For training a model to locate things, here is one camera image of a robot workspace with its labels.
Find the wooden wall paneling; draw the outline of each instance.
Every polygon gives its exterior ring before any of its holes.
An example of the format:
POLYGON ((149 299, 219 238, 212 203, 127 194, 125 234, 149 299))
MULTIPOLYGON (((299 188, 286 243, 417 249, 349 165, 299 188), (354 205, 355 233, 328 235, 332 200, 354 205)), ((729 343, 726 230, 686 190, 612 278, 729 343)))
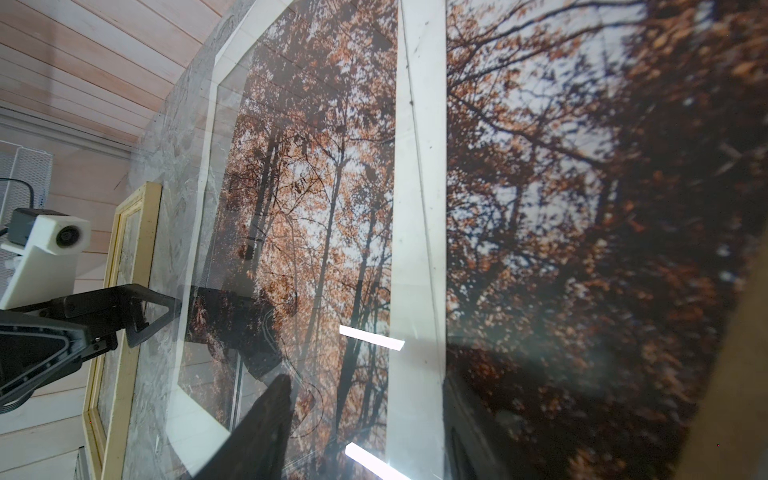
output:
POLYGON ((65 480, 74 475, 74 464, 77 460, 78 451, 74 450, 58 457, 47 458, 41 462, 0 473, 0 480, 29 480, 30 478, 65 480))
POLYGON ((8 125, 5 123, 4 120, 0 119, 0 135, 3 136, 5 139, 11 139, 12 143, 25 145, 28 147, 35 148, 37 150, 43 150, 53 153, 54 155, 54 165, 55 165, 55 158, 57 156, 59 157, 66 157, 69 155, 67 152, 70 153, 72 151, 80 151, 80 152, 89 152, 93 154, 100 154, 95 151, 91 150, 80 150, 80 147, 78 144, 80 144, 79 140, 77 138, 72 138, 72 141, 75 144, 66 144, 61 143, 61 141, 67 141, 67 135, 62 134, 59 136, 56 132, 50 131, 52 137, 42 137, 40 135, 46 134, 45 129, 51 128, 51 124, 56 124, 61 127, 64 127, 67 132, 70 132, 72 130, 81 131, 84 134, 88 134, 89 139, 98 139, 99 141, 103 141, 105 145, 109 145, 111 147, 114 147, 114 150, 110 149, 103 153, 103 155, 108 156, 109 158, 115 158, 119 160, 126 160, 126 158, 130 158, 131 156, 131 145, 127 144, 126 141, 118 141, 114 138, 111 138, 111 136, 102 134, 101 132, 94 131, 88 127, 83 127, 81 125, 73 124, 69 121, 61 120, 58 118, 54 118, 50 115, 42 114, 37 111, 30 110, 28 108, 24 108, 20 105, 12 104, 10 102, 4 101, 0 98, 0 111, 5 112, 5 114, 8 115, 8 119, 10 121, 8 122, 8 125), (12 126, 14 124, 14 120, 16 118, 21 119, 22 121, 29 121, 29 125, 32 125, 31 131, 26 130, 26 125, 20 124, 18 127, 22 130, 17 130, 15 126, 12 126), (40 126, 41 133, 36 133, 36 127, 40 126))
POLYGON ((79 416, 84 400, 85 388, 34 396, 16 410, 3 414, 0 434, 79 416))
POLYGON ((52 47, 43 41, 7 25, 0 28, 0 43, 33 57, 45 64, 60 68, 75 77, 82 78, 104 90, 134 101, 152 111, 159 111, 163 98, 142 90, 120 77, 101 70, 80 58, 52 47))
POLYGON ((75 280, 72 293, 92 292, 104 288, 103 280, 75 280))
POLYGON ((184 67, 175 61, 72 0, 21 0, 21 2, 170 83, 176 83, 184 73, 184 67))
POLYGON ((76 278, 79 280, 103 280, 106 265, 106 253, 80 253, 75 269, 76 278))
POLYGON ((9 104, 19 105, 30 111, 39 112, 42 114, 49 115, 53 118, 59 118, 61 120, 70 122, 72 124, 86 127, 90 130, 100 132, 104 135, 107 135, 108 137, 111 137, 117 141, 121 141, 125 144, 135 144, 136 140, 138 139, 136 135, 127 134, 124 131, 119 131, 114 128, 105 127, 104 125, 99 124, 98 122, 88 120, 87 118, 79 117, 75 114, 69 113, 68 111, 63 111, 63 110, 59 110, 58 108, 53 108, 51 105, 44 104, 39 101, 31 100, 26 97, 22 97, 21 95, 17 95, 10 91, 0 89, 0 100, 7 102, 9 104))
POLYGON ((91 245, 84 250, 88 253, 107 253, 109 251, 110 232, 91 230, 91 245))
POLYGON ((73 101, 83 107, 90 108, 93 111, 101 112, 109 117, 118 119, 127 124, 133 125, 141 130, 147 126, 149 119, 128 111, 108 101, 101 100, 91 94, 87 94, 77 88, 62 84, 60 81, 53 80, 32 70, 20 67, 17 64, 0 58, 0 71, 6 77, 23 81, 24 83, 40 88, 56 97, 73 101))
POLYGON ((141 0, 198 42, 205 43, 221 15, 200 0, 141 0))
POLYGON ((61 195, 48 195, 45 208, 57 210, 63 214, 74 217, 87 218, 91 222, 91 228, 104 232, 112 230, 114 218, 114 205, 101 204, 90 200, 63 197, 61 195))
POLYGON ((43 104, 51 105, 53 108, 58 108, 59 110, 68 111, 79 117, 86 118, 88 120, 102 124, 105 127, 111 127, 111 128, 114 128, 115 130, 123 131, 127 134, 131 134, 136 137, 144 133, 144 130, 142 128, 135 127, 134 125, 131 125, 131 124, 127 124, 122 120, 118 120, 117 118, 113 118, 113 117, 110 117, 109 115, 102 114, 101 112, 93 110, 91 108, 83 107, 82 105, 76 104, 73 101, 67 100, 66 98, 61 98, 56 95, 53 95, 47 92, 43 88, 38 88, 38 87, 35 87, 34 85, 29 85, 27 83, 24 83, 23 81, 16 80, 15 78, 6 77, 1 74, 0 74, 0 88, 6 91, 10 91, 11 93, 20 95, 22 97, 26 97, 43 104))
POLYGON ((184 67, 200 49, 200 42, 138 0, 75 1, 184 67))
POLYGON ((91 151, 54 155, 49 193, 117 206, 128 196, 125 185, 130 168, 130 161, 105 159, 91 151))
POLYGON ((234 0, 202 0, 202 2, 219 14, 219 16, 223 17, 234 3, 234 0))
POLYGON ((109 103, 124 108, 125 110, 132 111, 135 114, 147 118, 147 120, 150 120, 152 117, 154 117, 154 111, 146 108, 143 105, 139 105, 134 101, 121 97, 118 94, 112 93, 111 91, 83 80, 82 78, 75 77, 66 71, 49 65, 43 61, 39 61, 37 58, 30 57, 25 53, 14 50, 13 48, 7 47, 3 44, 0 44, 0 58, 24 67, 27 70, 37 72, 52 80, 59 81, 62 84, 77 88, 79 91, 91 94, 96 98, 100 98, 101 100, 108 101, 109 103))
POLYGON ((79 416, 6 433, 0 435, 0 470, 40 462, 83 445, 85 435, 79 416))
POLYGON ((91 65, 99 65, 103 70, 158 97, 165 98, 173 87, 169 81, 17 0, 0 2, 0 21, 91 65))

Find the tree trunk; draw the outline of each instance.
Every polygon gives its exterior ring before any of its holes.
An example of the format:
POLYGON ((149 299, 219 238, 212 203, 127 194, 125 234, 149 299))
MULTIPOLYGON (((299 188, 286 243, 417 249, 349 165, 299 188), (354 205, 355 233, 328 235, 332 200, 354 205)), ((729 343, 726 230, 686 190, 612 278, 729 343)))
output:
MULTIPOLYGON (((373 314, 373 332, 376 333, 376 321, 379 319, 378 309, 373 314)), ((371 401, 371 391, 373 391, 373 372, 376 369, 376 345, 371 344, 369 346, 369 355, 371 362, 368 365, 368 382, 366 383, 366 391, 362 394, 362 411, 360 417, 357 419, 358 428, 368 419, 369 407, 368 404, 371 401)))
MULTIPOLYGON (((389 240, 388 234, 385 234, 383 242, 386 244, 386 242, 389 240)), ((381 259, 379 259, 379 265, 376 267, 376 275, 373 277, 371 283, 369 284, 369 291, 368 295, 366 296, 366 308, 360 309, 362 312, 362 320, 358 321, 358 326, 365 325, 368 323, 368 315, 371 312, 370 309, 370 303, 372 301, 372 290, 376 288, 376 285, 379 284, 379 281, 381 280, 382 272, 384 270, 384 263, 386 262, 386 258, 384 255, 381 256, 381 259)), ((349 395, 349 391, 352 388, 352 380, 355 375, 355 370, 357 367, 357 357, 360 353, 360 347, 362 345, 362 342, 360 342, 357 339, 350 338, 347 341, 347 350, 345 351, 345 358, 347 356, 347 353, 349 352, 350 347, 352 348, 352 352, 349 354, 349 359, 345 360, 344 364, 342 365, 343 372, 339 375, 339 386, 337 387, 337 400, 336 400, 336 422, 334 423, 333 430, 331 431, 330 440, 326 444, 324 456, 329 459, 329 467, 328 472, 329 476, 328 478, 338 478, 337 472, 338 472, 338 448, 339 448, 339 422, 341 421, 341 415, 344 412, 344 404, 346 403, 346 396, 349 395), (344 372, 344 366, 349 366, 348 372, 344 372), (343 376, 349 376, 348 381, 343 382, 343 376), (341 403, 339 403, 338 397, 340 396, 339 391, 343 389, 343 384, 348 384, 345 391, 343 392, 343 396, 345 400, 343 400, 341 403)))
POLYGON ((253 259, 253 245, 250 242, 256 238, 254 234, 255 228, 259 223, 266 218, 269 213, 270 205, 272 204, 273 190, 270 189, 270 185, 274 183, 275 170, 277 169, 278 162, 280 161, 280 138, 283 132, 279 128, 273 129, 270 134, 270 142, 266 149, 266 155, 262 161, 262 171, 259 179, 257 194, 257 201, 253 217, 250 223, 250 229, 247 239, 247 247, 245 252, 245 258, 241 263, 237 265, 237 268, 233 271, 232 275, 227 277, 223 282, 223 289, 237 293, 240 296, 250 297, 253 295, 253 289, 255 287, 253 280, 248 276, 249 270, 255 270, 258 264, 254 265, 253 259))
POLYGON ((259 267, 259 258, 261 257, 261 251, 263 249, 264 242, 266 241, 265 229, 266 218, 269 216, 270 208, 274 203, 276 186, 280 182, 280 169, 278 163, 280 162, 280 142, 279 136, 281 131, 277 131, 273 141, 270 141, 270 158, 265 162, 264 172, 262 172, 261 182, 259 185, 259 196, 256 201, 256 209, 253 212, 253 218, 250 221, 250 229, 248 231, 248 240, 253 242, 253 245, 249 245, 249 253, 246 254, 246 260, 251 260, 250 270, 255 271, 259 267))
POLYGON ((315 323, 319 314, 320 306, 323 302, 323 286, 326 282, 326 268, 328 267, 328 253, 330 251, 331 233, 333 231, 333 215, 336 213, 336 201, 339 198, 339 190, 341 189, 341 173, 344 163, 339 163, 336 166, 336 179, 333 182, 333 192, 331 194, 331 210, 328 214, 328 226, 326 227, 326 242, 323 246, 323 261, 320 264, 320 275, 317 279, 317 288, 315 288, 315 300, 312 304, 312 314, 310 315, 310 324, 306 329, 306 335, 304 336, 304 343, 301 347, 301 357, 304 359, 307 347, 314 336, 315 323))
MULTIPOLYGON (((376 227, 376 212, 371 209, 368 219, 368 235, 366 237, 366 248, 363 251, 362 262, 357 273, 357 285, 355 286, 355 301, 352 307, 352 315, 349 318, 349 326, 352 328, 360 327, 360 304, 362 302, 362 283, 365 279, 366 268, 368 268, 368 258, 370 256, 371 241, 373 239, 373 230, 376 227)), ((358 344, 360 341, 354 338, 347 338, 344 357, 341 363, 341 373, 339 374, 339 387, 336 390, 336 424, 334 429, 339 428, 341 414, 344 410, 346 396, 349 395, 349 389, 352 388, 352 377, 357 367, 357 353, 359 353, 358 344)))
MULTIPOLYGON (((376 396, 376 399, 373 401, 373 417, 372 421, 369 422, 367 425, 364 425, 360 431, 361 432, 367 432, 369 428, 373 428, 376 426, 376 418, 377 418, 377 412, 382 406, 382 403, 384 402, 384 397, 386 397, 387 387, 389 386, 389 379, 384 381, 384 385, 382 385, 382 388, 379 390, 378 395, 376 396)), ((352 468, 354 466, 354 462, 348 458, 346 460, 346 467, 344 468, 344 472, 342 473, 340 480, 348 480, 349 478, 352 478, 352 468)))
MULTIPOLYGON (((515 203, 512 205, 512 212, 509 218, 507 232, 502 234, 504 238, 508 238, 508 241, 511 241, 512 243, 517 243, 516 239, 518 235, 518 227, 520 224, 520 206, 522 205, 522 199, 526 188, 528 188, 528 180, 523 182, 522 185, 518 185, 518 191, 515 197, 515 203)), ((499 250, 501 252, 509 252, 512 250, 512 248, 508 244, 506 246, 499 245, 499 250)), ((472 290, 467 295, 467 303, 462 306, 460 310, 463 319, 467 319, 475 313, 478 306, 477 303, 480 300, 480 296, 506 268, 506 265, 504 265, 502 260, 503 259, 497 259, 497 261, 488 268, 488 271, 479 273, 482 279, 472 286, 472 290)))

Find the forest mural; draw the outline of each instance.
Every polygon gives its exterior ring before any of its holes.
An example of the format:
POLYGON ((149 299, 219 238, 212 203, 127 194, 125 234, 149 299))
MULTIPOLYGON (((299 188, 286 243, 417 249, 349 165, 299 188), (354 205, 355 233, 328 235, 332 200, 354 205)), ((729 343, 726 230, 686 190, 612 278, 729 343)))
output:
POLYGON ((766 7, 448 1, 448 365, 542 478, 674 474, 768 210, 766 7))
POLYGON ((245 62, 186 336, 213 362, 205 382, 182 369, 180 386, 229 428, 235 353, 253 379, 291 375, 286 478, 374 478, 348 442, 383 455, 388 353, 339 324, 389 331, 396 12, 293 2, 245 62))

